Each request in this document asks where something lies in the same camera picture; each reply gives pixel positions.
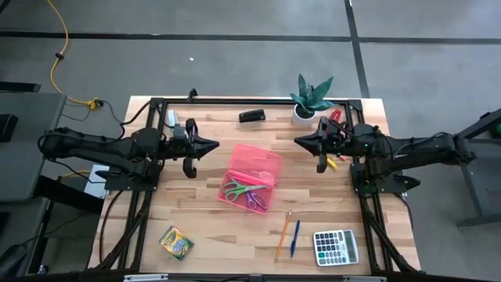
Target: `concrete floor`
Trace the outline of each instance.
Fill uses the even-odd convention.
[[[54,3],[70,32],[350,35],[343,0]],[[496,0],[351,3],[359,36],[501,37],[501,2]],[[0,15],[0,30],[59,32],[62,28],[44,1],[16,0]],[[54,91],[49,70],[63,40],[0,38],[0,42],[0,80],[35,82],[42,85],[41,92]],[[501,45],[361,44],[361,51],[370,97],[384,100],[395,137],[458,132],[501,105]],[[333,75],[331,96],[361,97],[354,62],[350,42],[73,39],[56,80],[68,96],[98,96],[113,104],[123,118],[131,95],[187,95],[196,88],[201,95],[287,96],[296,91],[298,73],[313,84]],[[85,109],[68,107],[65,114],[84,117]],[[106,109],[92,113],[85,122],[63,118],[61,125],[93,134],[119,133]],[[86,161],[67,163],[90,168]],[[45,166],[47,175],[65,172],[56,165]],[[499,280],[501,225],[456,228],[456,221],[475,215],[460,170],[432,165],[406,174],[422,180],[409,192],[409,204],[423,270]],[[72,243],[63,245],[71,249]],[[68,254],[56,252],[59,259],[54,260],[64,264],[64,255]],[[69,261],[70,269],[78,268],[74,260]]]

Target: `wooden tabletop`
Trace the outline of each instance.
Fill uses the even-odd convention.
[[[150,96],[131,97],[126,120],[147,102]],[[362,99],[367,124],[379,125],[389,134],[381,99]],[[240,124],[238,114],[265,109],[266,121]],[[317,124],[306,128],[290,122],[292,106],[287,105],[169,105],[184,124],[195,118],[199,135],[220,142],[221,146],[198,163],[196,179],[187,179],[182,161],[167,161],[153,194],[150,217],[142,253],[141,272],[164,273],[266,273],[266,274],[369,274],[366,241],[362,227],[359,199],[353,192],[348,167],[350,161],[337,161],[331,168],[316,173],[317,157],[294,143],[294,137],[311,134]],[[317,114],[328,115],[334,108]],[[126,135],[146,124],[147,112],[126,129]],[[218,200],[218,189],[227,171],[236,144],[258,146],[283,157],[283,169],[269,212],[260,215]],[[114,193],[106,197],[103,215]],[[112,207],[106,222],[103,253],[106,255],[124,232],[131,193],[123,192]],[[387,234],[411,266],[419,269],[416,246],[405,205],[392,194],[382,194]],[[283,242],[283,250],[274,262],[276,248],[286,218],[292,210],[292,224]],[[289,247],[297,219],[301,228],[294,257]],[[99,230],[89,267],[99,263]],[[170,255],[158,240],[171,225],[176,226],[195,244],[183,261]],[[323,230],[351,229],[359,247],[359,264],[318,267],[312,248],[312,234]],[[378,262],[383,267],[379,240],[374,241]],[[128,264],[134,253],[132,238]]]

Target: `calculator display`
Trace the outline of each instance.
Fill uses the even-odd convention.
[[[350,262],[356,262],[357,257],[355,255],[355,248],[353,247],[353,240],[351,239],[350,232],[344,232],[344,240],[346,241],[346,246],[348,247],[348,257],[350,258]]]

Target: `blue pen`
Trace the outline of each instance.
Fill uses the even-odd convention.
[[[299,232],[299,223],[300,221],[298,220],[296,222],[296,231],[294,232],[294,240],[292,240],[292,244],[290,245],[290,257],[294,255],[294,251],[296,250],[296,240],[297,240],[297,232]]]

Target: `scissors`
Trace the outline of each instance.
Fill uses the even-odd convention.
[[[252,190],[257,190],[257,189],[265,189],[268,188],[266,185],[242,185],[238,181],[236,181],[233,177],[228,176],[232,181],[226,183],[225,185],[222,186],[221,191],[223,193],[226,193],[226,200],[227,201],[235,201],[238,196],[240,196],[243,193],[252,191]]]
[[[268,205],[263,197],[260,194],[254,192],[247,192],[247,207],[255,210],[258,207],[262,209],[268,209]]]

